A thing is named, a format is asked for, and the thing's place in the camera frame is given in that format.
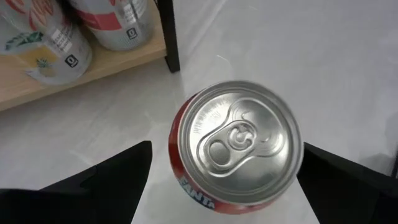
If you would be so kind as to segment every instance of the soda can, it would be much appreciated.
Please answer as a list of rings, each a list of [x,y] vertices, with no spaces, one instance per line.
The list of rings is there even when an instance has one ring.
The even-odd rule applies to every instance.
[[[0,54],[34,79],[61,85],[79,78],[92,52],[55,0],[0,1]]]
[[[220,213],[262,209],[294,181],[303,159],[299,126],[263,86],[208,87],[178,111],[169,136],[173,172],[191,198]]]
[[[147,0],[69,0],[101,45],[130,50],[154,29]]]

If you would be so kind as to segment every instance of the can rim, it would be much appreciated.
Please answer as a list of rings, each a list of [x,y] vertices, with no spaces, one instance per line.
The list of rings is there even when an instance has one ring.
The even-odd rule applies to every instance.
[[[272,103],[275,104],[275,107],[278,110],[281,110],[281,113],[283,114],[284,119],[286,120],[286,123],[288,124],[288,134],[289,134],[289,140],[291,141],[291,146],[294,148],[293,153],[295,155],[292,155],[292,162],[290,163],[288,170],[286,171],[287,175],[284,178],[281,178],[280,182],[282,183],[280,185],[280,188],[275,191],[274,194],[272,194],[269,197],[262,198],[260,200],[256,200],[253,202],[232,202],[229,200],[226,200],[224,198],[221,198],[215,194],[212,194],[209,192],[208,189],[216,189],[212,187],[208,182],[206,182],[205,178],[200,175],[200,171],[198,170],[197,167],[195,167],[195,163],[193,162],[193,158],[190,157],[190,153],[188,149],[190,148],[189,144],[189,137],[187,136],[187,129],[190,127],[189,118],[190,114],[194,114],[194,109],[195,105],[199,104],[201,102],[201,99],[204,99],[206,96],[209,96],[210,94],[217,92],[217,87],[219,85],[225,85],[229,84],[231,86],[234,86],[234,88],[239,89],[239,85],[252,85],[253,87],[260,89],[266,93],[262,93],[261,91],[256,91],[256,90],[251,90],[254,93],[260,94],[260,95],[269,95],[267,96]],[[230,203],[230,204],[235,204],[235,205],[258,205],[262,203],[267,203],[270,201],[273,201],[275,198],[280,196],[282,193],[284,193],[289,186],[293,183],[295,180],[295,176],[297,175],[302,160],[303,160],[303,142],[302,142],[302,137],[299,129],[299,124],[297,120],[294,118],[293,113],[291,109],[286,105],[286,103],[282,100],[281,97],[276,95],[275,93],[271,92],[267,88],[258,85],[253,82],[248,82],[246,80],[233,80],[233,81],[227,81],[227,82],[220,82],[220,83],[215,83],[214,85],[211,85],[199,93],[197,93],[189,102],[187,105],[185,111],[183,112],[183,115],[180,120],[180,124],[178,126],[178,134],[177,134],[177,145],[178,145],[178,153],[180,154],[182,164],[187,170],[187,175],[189,178],[194,181],[196,186],[200,188],[200,190],[204,191],[204,193],[208,194],[209,196],[219,200],[220,202],[224,203]],[[197,180],[202,180],[203,184],[199,184]]]

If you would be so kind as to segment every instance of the white surface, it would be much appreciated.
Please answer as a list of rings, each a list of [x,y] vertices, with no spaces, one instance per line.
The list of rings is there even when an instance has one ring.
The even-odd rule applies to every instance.
[[[180,105],[230,79],[290,105],[305,141],[388,172],[398,139],[398,1],[175,0],[180,74],[163,60],[0,113],[0,188],[39,189],[138,142],[154,159],[133,223],[317,223],[299,183],[228,216],[178,186],[167,137]]]

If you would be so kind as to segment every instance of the red can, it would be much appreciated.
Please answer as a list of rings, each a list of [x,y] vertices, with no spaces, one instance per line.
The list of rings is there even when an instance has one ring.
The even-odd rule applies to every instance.
[[[178,111],[169,136],[174,174],[192,199],[227,214],[262,209],[293,182],[303,157],[299,127],[263,86],[224,82]]]

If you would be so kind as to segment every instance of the wooden shelf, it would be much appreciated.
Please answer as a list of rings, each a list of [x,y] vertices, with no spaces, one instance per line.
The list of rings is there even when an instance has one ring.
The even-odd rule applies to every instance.
[[[86,73],[73,83],[43,85],[20,70],[11,68],[7,64],[7,57],[10,56],[0,55],[0,111],[166,56],[159,12],[153,1],[148,3],[154,17],[155,31],[151,40],[143,46],[125,52],[110,51],[100,46],[91,33],[83,32],[93,49],[93,60]]]

